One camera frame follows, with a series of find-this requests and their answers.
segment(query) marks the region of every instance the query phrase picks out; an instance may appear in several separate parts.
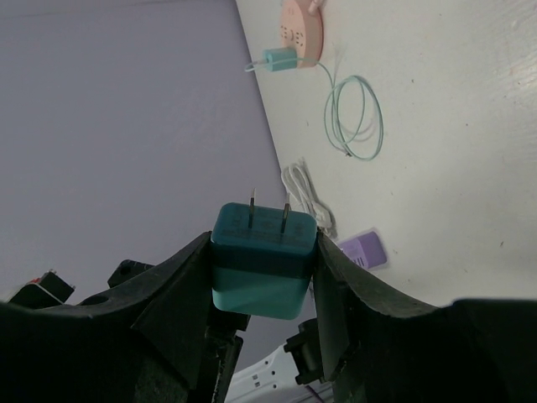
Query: purple object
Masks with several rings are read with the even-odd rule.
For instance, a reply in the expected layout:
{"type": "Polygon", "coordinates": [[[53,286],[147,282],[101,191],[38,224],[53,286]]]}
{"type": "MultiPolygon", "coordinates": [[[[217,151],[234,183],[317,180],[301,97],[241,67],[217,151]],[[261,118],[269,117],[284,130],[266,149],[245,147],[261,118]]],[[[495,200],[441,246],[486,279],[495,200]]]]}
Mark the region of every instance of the purple object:
{"type": "Polygon", "coordinates": [[[363,269],[372,269],[388,261],[383,245],[373,231],[341,242],[339,247],[350,260],[363,269]]]}

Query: metal prong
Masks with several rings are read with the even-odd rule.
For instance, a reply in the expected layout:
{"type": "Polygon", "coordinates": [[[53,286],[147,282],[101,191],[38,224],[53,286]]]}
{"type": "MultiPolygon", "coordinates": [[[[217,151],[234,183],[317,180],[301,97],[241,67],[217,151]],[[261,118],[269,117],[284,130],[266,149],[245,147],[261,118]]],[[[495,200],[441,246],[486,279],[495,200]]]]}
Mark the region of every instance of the metal prong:
{"type": "Polygon", "coordinates": [[[289,215],[289,193],[285,197],[284,218],[282,219],[282,228],[279,230],[281,233],[285,232],[285,225],[287,224],[287,216],[289,215]]]}
{"type": "Polygon", "coordinates": [[[255,205],[255,187],[252,190],[252,195],[250,196],[250,217],[248,218],[248,228],[252,229],[253,225],[253,207],[255,205]]]}

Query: table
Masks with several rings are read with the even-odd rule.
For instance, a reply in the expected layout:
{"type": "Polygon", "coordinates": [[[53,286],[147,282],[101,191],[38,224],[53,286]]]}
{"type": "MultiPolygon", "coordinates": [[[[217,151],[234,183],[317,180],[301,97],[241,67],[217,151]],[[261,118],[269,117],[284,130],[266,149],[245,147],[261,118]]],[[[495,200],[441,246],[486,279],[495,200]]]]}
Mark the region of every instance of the table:
{"type": "MultiPolygon", "coordinates": [[[[281,3],[237,0],[253,59],[279,47],[281,3]]],[[[331,148],[320,68],[258,71],[280,166],[305,159],[339,239],[378,230],[375,273],[395,288],[436,305],[535,298],[537,3],[326,0],[323,19],[321,61],[372,85],[384,146],[366,163],[331,148]]]]}

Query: power adapter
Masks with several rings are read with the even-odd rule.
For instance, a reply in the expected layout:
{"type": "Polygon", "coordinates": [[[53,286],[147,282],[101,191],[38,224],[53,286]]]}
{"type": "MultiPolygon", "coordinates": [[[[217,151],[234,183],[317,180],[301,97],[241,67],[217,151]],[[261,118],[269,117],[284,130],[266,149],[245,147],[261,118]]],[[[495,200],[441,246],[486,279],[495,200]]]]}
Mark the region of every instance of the power adapter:
{"type": "Polygon", "coordinates": [[[221,311],[278,319],[300,314],[317,226],[303,212],[240,203],[220,210],[211,235],[212,296],[221,311]]]}

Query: gray wall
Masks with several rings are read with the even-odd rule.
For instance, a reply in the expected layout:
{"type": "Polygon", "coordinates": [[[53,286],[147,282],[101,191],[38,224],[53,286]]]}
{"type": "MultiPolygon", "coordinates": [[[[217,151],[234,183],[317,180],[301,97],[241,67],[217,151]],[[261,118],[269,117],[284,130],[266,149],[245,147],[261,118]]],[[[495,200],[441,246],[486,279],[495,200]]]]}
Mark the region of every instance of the gray wall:
{"type": "MultiPolygon", "coordinates": [[[[61,3],[41,12],[77,11],[61,3]]],[[[105,289],[123,259],[166,259],[254,186],[260,203],[281,206],[257,85],[242,72],[248,59],[232,0],[5,18],[2,288],[55,268],[80,301],[105,289]]],[[[254,318],[240,367],[295,326],[254,318]]]]}

